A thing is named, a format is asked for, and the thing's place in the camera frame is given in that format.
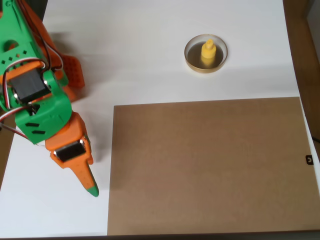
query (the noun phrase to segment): white surface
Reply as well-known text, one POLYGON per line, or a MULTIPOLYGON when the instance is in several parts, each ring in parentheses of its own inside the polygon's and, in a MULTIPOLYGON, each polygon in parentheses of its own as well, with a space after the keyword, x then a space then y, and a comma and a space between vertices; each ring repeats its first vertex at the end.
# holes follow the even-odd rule
POLYGON ((45 148, 15 136, 0 238, 107 233, 114 105, 299 96, 282 0, 50 0, 44 24, 82 64, 86 97, 73 109, 86 123, 100 195, 87 193, 45 148), (215 73, 185 63, 185 45, 200 34, 228 46, 215 73))

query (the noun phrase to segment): yellow figurine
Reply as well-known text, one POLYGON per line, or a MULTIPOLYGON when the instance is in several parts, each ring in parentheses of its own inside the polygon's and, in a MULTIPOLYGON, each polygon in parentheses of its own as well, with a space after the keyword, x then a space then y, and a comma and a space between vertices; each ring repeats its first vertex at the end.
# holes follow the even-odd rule
POLYGON ((212 65, 215 60, 217 47, 212 39, 206 41, 201 48, 201 60, 206 65, 212 65))

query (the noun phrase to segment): cardboard sheet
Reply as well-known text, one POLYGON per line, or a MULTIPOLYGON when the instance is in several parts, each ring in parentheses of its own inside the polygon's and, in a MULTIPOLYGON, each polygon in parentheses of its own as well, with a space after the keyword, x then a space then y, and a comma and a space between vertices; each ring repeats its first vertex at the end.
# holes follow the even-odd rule
MULTIPOLYGON (((4 123, 12 128, 16 127, 15 118, 13 116, 8 117, 4 123)), ((5 129, 0 130, 0 190, 2 181, 4 179, 8 156, 13 138, 13 132, 5 129)))
POLYGON ((298 97, 114 107, 108 235, 320 229, 298 97))

